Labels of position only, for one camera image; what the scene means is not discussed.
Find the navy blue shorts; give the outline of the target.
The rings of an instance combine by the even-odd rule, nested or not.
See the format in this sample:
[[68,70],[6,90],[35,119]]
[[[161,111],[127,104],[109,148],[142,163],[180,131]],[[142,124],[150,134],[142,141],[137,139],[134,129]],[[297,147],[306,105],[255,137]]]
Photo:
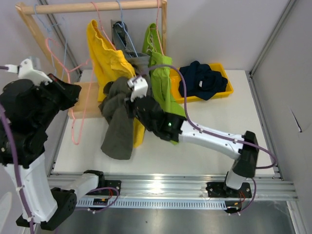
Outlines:
[[207,64],[193,61],[189,66],[180,67],[179,71],[184,77],[187,97],[209,100],[216,93],[226,91],[228,80]]

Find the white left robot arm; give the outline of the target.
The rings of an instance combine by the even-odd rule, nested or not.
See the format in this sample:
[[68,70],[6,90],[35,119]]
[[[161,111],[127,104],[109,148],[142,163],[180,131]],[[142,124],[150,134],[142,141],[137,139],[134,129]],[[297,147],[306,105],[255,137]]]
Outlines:
[[53,74],[38,82],[21,78],[7,84],[0,96],[0,163],[10,175],[23,212],[16,223],[32,228],[39,224],[53,231],[75,210],[77,201],[106,189],[103,172],[85,171],[71,184],[51,188],[45,169],[46,130],[60,111],[78,101],[79,85],[69,84]]

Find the dark olive grey shorts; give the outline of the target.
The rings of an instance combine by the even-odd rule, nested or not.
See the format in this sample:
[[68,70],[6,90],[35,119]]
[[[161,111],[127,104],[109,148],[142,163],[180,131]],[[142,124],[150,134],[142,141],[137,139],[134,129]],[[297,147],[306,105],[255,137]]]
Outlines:
[[98,106],[101,115],[108,123],[101,150],[116,160],[131,158],[134,142],[134,120],[128,117],[125,99],[131,93],[128,79],[119,77],[103,88],[106,97]]

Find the light grey shorts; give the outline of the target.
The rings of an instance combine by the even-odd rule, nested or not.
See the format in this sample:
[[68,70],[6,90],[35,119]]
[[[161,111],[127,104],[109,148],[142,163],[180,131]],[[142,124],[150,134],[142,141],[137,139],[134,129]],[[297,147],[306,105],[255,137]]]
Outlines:
[[128,28],[122,21],[111,20],[112,41],[117,50],[121,50],[126,60],[133,66],[136,74],[142,74],[149,66],[150,56],[138,52],[133,46]]

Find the light blue wire hanger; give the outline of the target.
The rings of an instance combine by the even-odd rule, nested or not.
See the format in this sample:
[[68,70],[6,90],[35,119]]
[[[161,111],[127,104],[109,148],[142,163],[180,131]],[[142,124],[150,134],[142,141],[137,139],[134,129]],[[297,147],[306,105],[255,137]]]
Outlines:
[[53,34],[56,37],[56,40],[60,43],[61,48],[63,49],[63,59],[61,60],[63,62],[63,65],[67,62],[68,52],[67,52],[67,37],[63,34],[61,30],[61,26],[63,24],[66,25],[65,19],[63,18],[61,21],[58,21],[54,14],[45,14],[45,17],[47,18],[47,24],[40,18],[37,7],[38,6],[46,6],[48,5],[48,1],[46,0],[38,0],[38,3],[34,4],[34,11],[36,18],[41,22],[42,26],[45,28],[46,32],[48,33],[48,36],[51,37]]

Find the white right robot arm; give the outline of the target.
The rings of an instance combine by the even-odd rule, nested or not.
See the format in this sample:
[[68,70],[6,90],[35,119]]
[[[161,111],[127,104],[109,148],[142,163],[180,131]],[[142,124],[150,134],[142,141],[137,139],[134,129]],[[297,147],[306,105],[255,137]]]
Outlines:
[[233,159],[222,185],[225,195],[235,196],[244,180],[254,177],[259,153],[255,133],[246,131],[244,135],[235,135],[195,124],[186,117],[163,111],[150,96],[131,99],[128,110],[129,115],[164,141],[192,143]]

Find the blue hanger of grey shorts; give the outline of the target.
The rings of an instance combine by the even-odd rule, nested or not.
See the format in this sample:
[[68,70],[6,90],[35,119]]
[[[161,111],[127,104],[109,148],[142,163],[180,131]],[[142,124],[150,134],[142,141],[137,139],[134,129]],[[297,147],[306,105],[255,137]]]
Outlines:
[[134,44],[133,44],[133,42],[132,42],[132,39],[131,39],[131,37],[130,37],[130,35],[129,35],[129,33],[128,33],[128,30],[127,30],[126,27],[125,27],[125,23],[124,23],[124,20],[123,20],[123,11],[122,11],[121,3],[120,3],[119,0],[116,0],[116,2],[118,3],[119,9],[120,9],[120,18],[121,18],[121,25],[120,25],[120,26],[121,26],[121,28],[124,30],[125,34],[127,35],[127,38],[128,38],[128,40],[129,40],[129,42],[130,42],[132,48],[133,48],[133,51],[134,51],[136,57],[138,57],[138,53],[137,53],[137,51],[136,51],[136,49],[135,49],[135,47],[134,47]]

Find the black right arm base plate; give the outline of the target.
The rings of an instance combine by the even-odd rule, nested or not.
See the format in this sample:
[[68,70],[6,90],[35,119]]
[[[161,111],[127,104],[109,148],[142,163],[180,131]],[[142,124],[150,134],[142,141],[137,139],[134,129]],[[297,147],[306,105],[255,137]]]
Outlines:
[[227,187],[224,182],[207,182],[206,190],[208,197],[211,198],[240,198],[240,195],[251,198],[253,196],[250,184],[247,182],[244,182],[238,190]]

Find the pink hanger of yellow shorts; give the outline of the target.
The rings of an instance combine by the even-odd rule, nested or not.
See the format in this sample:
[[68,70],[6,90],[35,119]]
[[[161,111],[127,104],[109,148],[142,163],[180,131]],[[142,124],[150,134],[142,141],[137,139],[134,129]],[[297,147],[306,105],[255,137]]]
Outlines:
[[112,48],[116,51],[116,48],[115,48],[114,44],[113,44],[112,41],[109,39],[108,35],[106,34],[106,32],[105,32],[105,30],[104,30],[104,27],[103,27],[103,24],[102,24],[102,21],[101,21],[101,17],[100,17],[100,13],[99,13],[99,10],[98,10],[97,5],[96,5],[93,1],[91,1],[90,3],[94,6],[94,8],[95,8],[95,10],[96,10],[96,12],[97,12],[97,17],[98,17],[98,21],[99,21],[99,24],[100,24],[100,28],[101,28],[101,30],[102,30],[102,32],[103,32],[105,38],[108,40],[108,42],[110,43],[110,45],[112,46]]

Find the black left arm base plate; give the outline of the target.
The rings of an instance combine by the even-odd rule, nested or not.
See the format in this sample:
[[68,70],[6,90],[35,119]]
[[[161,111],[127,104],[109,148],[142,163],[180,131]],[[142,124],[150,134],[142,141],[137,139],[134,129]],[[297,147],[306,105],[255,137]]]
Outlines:
[[121,180],[106,180],[103,185],[91,190],[87,195],[117,196],[120,194]]

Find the yellow shorts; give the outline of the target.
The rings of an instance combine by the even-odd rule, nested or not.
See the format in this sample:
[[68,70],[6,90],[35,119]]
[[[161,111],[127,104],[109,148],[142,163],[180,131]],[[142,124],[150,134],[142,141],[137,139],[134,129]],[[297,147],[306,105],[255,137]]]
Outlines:
[[111,43],[98,29],[98,22],[93,19],[87,25],[86,36],[90,58],[94,64],[94,72],[99,85],[98,102],[108,103],[108,96],[103,89],[110,81],[120,77],[133,78],[135,70],[126,60],[121,50],[115,50]]

